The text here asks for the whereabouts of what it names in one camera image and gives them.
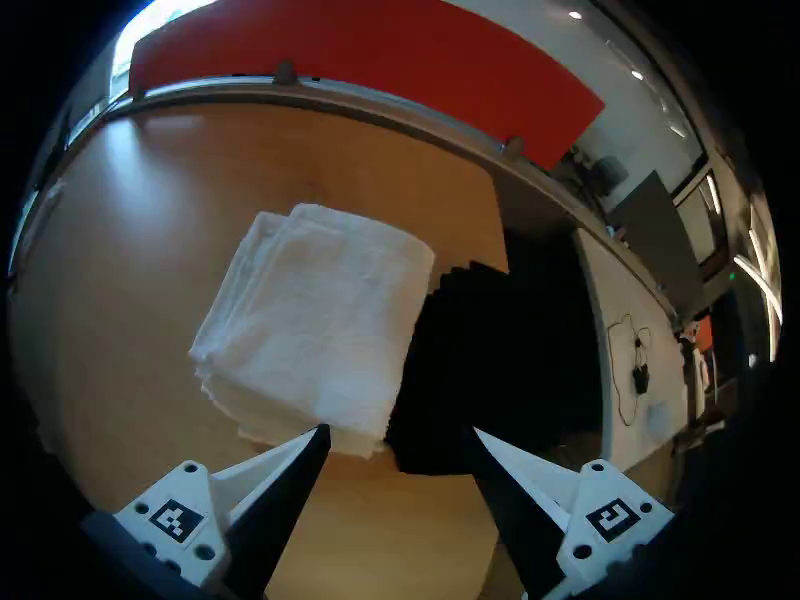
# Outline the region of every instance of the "wooden table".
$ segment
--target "wooden table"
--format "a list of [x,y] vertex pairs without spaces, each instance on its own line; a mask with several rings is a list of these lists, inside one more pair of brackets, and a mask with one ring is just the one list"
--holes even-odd
[[[317,202],[427,242],[432,282],[507,269],[490,177],[430,144],[286,107],[173,107],[111,122],[63,176],[20,274],[12,343],[43,437],[116,511],[184,459],[255,452],[187,351],[259,210]],[[497,531],[469,477],[332,455],[270,583],[286,598],[475,598]]]
[[[624,471],[647,458],[686,426],[683,356],[661,305],[625,265],[583,229],[575,231],[573,240],[589,289],[597,332],[603,385],[601,456]],[[635,348],[631,321],[637,330],[649,329],[639,333],[650,373],[647,393],[643,395],[636,394],[633,382]],[[620,411],[629,425],[620,417]]]

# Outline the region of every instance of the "black cloth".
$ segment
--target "black cloth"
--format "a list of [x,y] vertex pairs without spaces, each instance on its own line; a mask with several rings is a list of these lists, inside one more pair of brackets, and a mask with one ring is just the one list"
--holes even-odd
[[417,321],[387,430],[401,471],[469,473],[465,425],[528,452],[556,444],[566,429],[597,426],[593,322],[551,283],[479,263],[442,276]]

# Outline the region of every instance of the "red panel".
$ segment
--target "red panel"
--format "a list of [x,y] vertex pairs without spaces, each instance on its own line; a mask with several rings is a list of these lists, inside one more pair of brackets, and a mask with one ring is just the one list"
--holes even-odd
[[219,0],[134,48],[130,87],[215,75],[336,79],[424,104],[553,167],[603,109],[526,40],[441,0]]

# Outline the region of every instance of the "electrical wire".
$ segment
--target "electrical wire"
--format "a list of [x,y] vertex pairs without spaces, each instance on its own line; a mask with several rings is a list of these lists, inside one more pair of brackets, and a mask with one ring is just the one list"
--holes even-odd
[[617,413],[619,414],[619,418],[625,427],[630,427],[633,425],[634,421],[636,421],[636,412],[639,410],[639,395],[636,395],[636,400],[633,404],[633,416],[631,420],[628,421],[625,419],[625,415],[622,414],[622,394],[620,394],[619,386],[617,386],[617,377],[614,369],[614,351],[611,347],[611,330],[614,327],[622,325],[625,323],[625,320],[628,320],[631,326],[631,333],[633,334],[633,347],[634,347],[634,359],[633,365],[636,368],[643,367],[647,364],[647,346],[645,346],[644,342],[641,339],[641,333],[647,331],[650,336],[650,344],[653,343],[653,332],[650,330],[649,327],[642,327],[640,329],[636,329],[636,326],[633,323],[633,316],[631,313],[625,313],[622,315],[622,318],[619,321],[615,321],[608,327],[606,327],[606,338],[608,339],[608,354],[611,356],[611,381],[614,384],[614,389],[617,391]]

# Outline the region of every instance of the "stack of towels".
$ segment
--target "stack of towels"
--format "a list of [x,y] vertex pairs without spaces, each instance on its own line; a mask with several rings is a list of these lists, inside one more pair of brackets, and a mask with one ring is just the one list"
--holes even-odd
[[300,204],[259,213],[189,351],[242,436],[281,444],[319,423],[369,457],[386,433],[434,255],[370,219]]

